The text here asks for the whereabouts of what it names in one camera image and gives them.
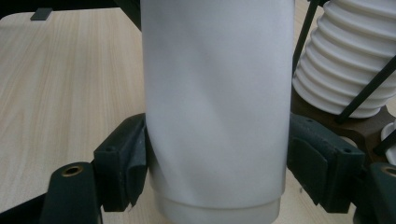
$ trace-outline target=black rod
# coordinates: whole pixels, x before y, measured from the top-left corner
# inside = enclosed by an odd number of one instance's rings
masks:
[[[335,122],[341,124],[396,70],[396,56],[364,87],[352,102],[337,116]]]
[[[46,194],[37,196],[0,214],[0,223],[37,224]]]
[[[396,144],[396,131],[393,131],[388,137],[384,139],[378,146],[373,149],[373,152],[382,156],[385,152]]]
[[[309,33],[309,28],[311,28],[312,21],[314,20],[315,13],[317,12],[317,8],[320,0],[312,0],[309,4],[308,11],[306,12],[303,27],[301,28],[300,35],[298,37],[297,45],[293,54],[293,67],[292,74],[294,74],[298,60],[300,59],[301,52],[303,51],[306,37]]]

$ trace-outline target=white cylinder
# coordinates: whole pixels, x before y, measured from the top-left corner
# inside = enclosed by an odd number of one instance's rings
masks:
[[[386,125],[381,131],[381,141],[384,141],[393,131],[396,130],[396,120],[393,123]],[[396,165],[396,146],[388,148],[385,152],[388,162]]]
[[[395,55],[396,1],[332,0],[306,45],[293,87],[309,104],[338,115]],[[396,94],[395,74],[350,117],[378,113]]]
[[[151,186],[177,224],[278,216],[293,0],[143,0]]]

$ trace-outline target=white ribbed cylinder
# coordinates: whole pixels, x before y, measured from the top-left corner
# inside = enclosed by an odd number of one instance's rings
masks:
[[[309,104],[338,115],[396,55],[396,1],[332,0],[307,43],[293,87]],[[369,118],[396,94],[392,74],[350,116]]]

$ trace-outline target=wood grain surface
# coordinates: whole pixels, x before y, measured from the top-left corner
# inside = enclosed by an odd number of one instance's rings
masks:
[[[296,1],[296,36],[306,8]],[[0,212],[46,192],[59,167],[91,161],[112,130],[145,111],[141,34],[120,9],[52,12],[47,21],[32,14],[0,20]],[[325,213],[288,171],[275,223],[352,223],[353,211]],[[134,209],[103,217],[170,223],[149,184]]]

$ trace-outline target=brass insert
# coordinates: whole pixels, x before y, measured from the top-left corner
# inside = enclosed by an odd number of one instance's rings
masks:
[[[393,177],[396,177],[396,169],[390,166],[384,166],[381,168],[382,172],[384,172],[387,175],[391,175]]]
[[[84,168],[80,165],[77,166],[70,166],[62,171],[62,176],[69,177],[73,175],[78,175],[82,172]]]

